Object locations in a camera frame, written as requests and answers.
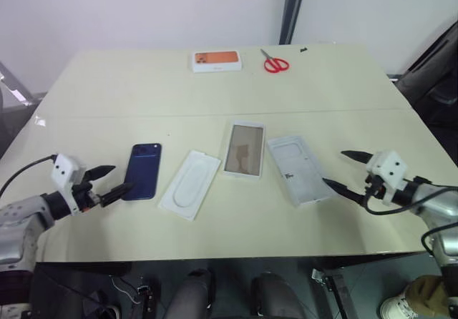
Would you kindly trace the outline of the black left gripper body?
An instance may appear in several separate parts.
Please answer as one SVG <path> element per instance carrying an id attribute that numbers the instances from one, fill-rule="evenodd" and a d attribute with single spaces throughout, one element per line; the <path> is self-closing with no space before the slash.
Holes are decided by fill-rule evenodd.
<path id="1" fill-rule="evenodd" d="M 86 212 L 93 207 L 102 205 L 102 197 L 92 191 L 93 184 L 90 181 L 83 181 L 72 186 L 72 196 L 80 212 Z"/>

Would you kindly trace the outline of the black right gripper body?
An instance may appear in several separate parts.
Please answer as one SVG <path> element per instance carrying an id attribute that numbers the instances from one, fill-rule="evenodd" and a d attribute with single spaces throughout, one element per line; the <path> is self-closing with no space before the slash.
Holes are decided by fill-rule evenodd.
<path id="1" fill-rule="evenodd" d="M 365 179 L 367 187 L 365 187 L 364 199 L 369 200 L 371 197 L 382 200 L 386 194 L 384 180 L 378 175 L 369 174 Z"/>

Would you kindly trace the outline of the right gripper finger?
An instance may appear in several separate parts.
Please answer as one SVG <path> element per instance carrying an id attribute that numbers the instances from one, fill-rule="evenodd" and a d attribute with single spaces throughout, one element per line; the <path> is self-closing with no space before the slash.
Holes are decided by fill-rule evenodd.
<path id="1" fill-rule="evenodd" d="M 373 157 L 371 153 L 354 150 L 344 150 L 341 151 L 341 154 L 363 164 L 367 164 Z"/>
<path id="2" fill-rule="evenodd" d="M 355 202 L 356 204 L 360 205 L 361 207 L 364 206 L 364 196 L 363 195 L 360 195 L 356 192 L 351 191 L 347 186 L 335 180 L 323 178 L 323 181 L 337 194 L 347 198 L 348 200 Z"/>

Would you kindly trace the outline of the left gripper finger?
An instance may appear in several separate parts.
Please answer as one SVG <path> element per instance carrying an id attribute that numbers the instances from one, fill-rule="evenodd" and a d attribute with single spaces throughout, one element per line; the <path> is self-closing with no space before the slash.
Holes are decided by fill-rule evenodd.
<path id="1" fill-rule="evenodd" d="M 101 196 L 101 206 L 106 207 L 111 205 L 113 202 L 120 200 L 133 188 L 133 186 L 133 183 L 127 182 L 111 189 L 109 192 Z"/>
<path id="2" fill-rule="evenodd" d="M 98 167 L 94 167 L 90 170 L 87 170 L 84 173 L 84 181 L 91 182 L 98 180 L 107 174 L 109 174 L 115 168 L 114 165 L 100 165 Z"/>

